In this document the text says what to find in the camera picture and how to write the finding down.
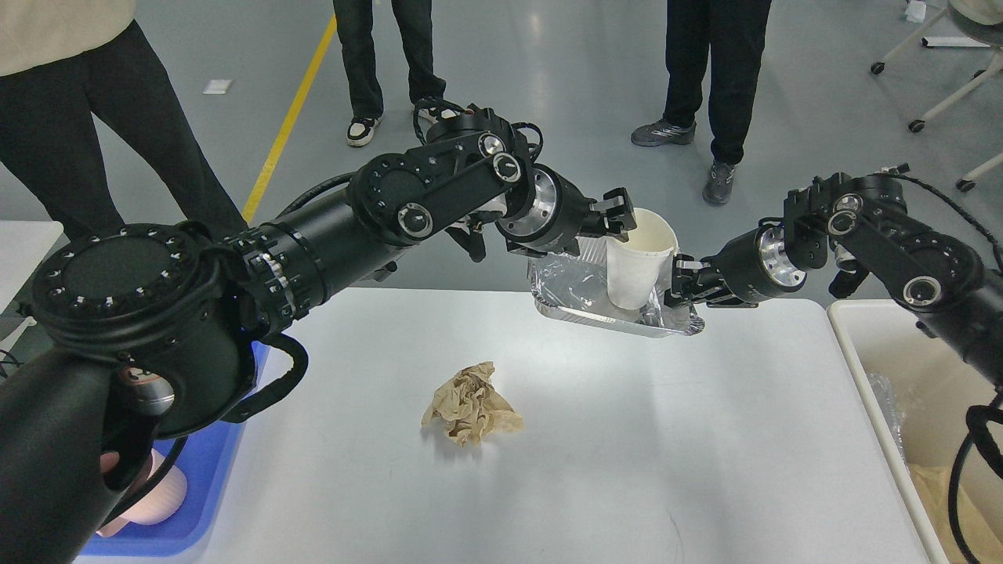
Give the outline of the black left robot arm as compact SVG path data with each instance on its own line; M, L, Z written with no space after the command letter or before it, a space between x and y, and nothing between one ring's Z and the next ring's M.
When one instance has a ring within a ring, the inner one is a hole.
M577 254L636 228L623 188L581 195L538 163L530 122L459 108L403 153L319 183L258 227L132 224L68 244L31 282L53 348L2 383L2 561L68 563L146 493L155 440L241 424L308 367L285 331L358 280L382 280L445 232L473 261L496 225L509 252Z

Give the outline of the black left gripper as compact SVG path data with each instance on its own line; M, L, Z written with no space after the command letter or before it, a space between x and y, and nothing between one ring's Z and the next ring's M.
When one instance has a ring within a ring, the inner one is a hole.
M529 258L580 253L577 238L629 240L636 228L634 206L623 186L609 190L598 202L547 165L531 170L530 203L497 221L509 253Z

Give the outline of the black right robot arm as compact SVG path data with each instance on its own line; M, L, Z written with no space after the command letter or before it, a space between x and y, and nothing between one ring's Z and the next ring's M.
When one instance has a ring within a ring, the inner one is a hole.
M910 217L903 197L906 164L853 178L834 174L791 190L784 214L766 217L715 255L672 260L662 301L669 308L755 308L787 298L834 255L835 298L853 295L868 276L1001 390L1001 271L957 238Z

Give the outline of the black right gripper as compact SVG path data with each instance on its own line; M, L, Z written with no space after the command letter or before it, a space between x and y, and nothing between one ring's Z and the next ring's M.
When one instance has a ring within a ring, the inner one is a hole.
M784 228L763 226L728 242L717 254L695 259L676 255L672 283L690 284L700 272L713 268L713 285L673 286L664 293L670 309L707 303L710 307L752 307L771 298L784 298L806 284L785 251Z

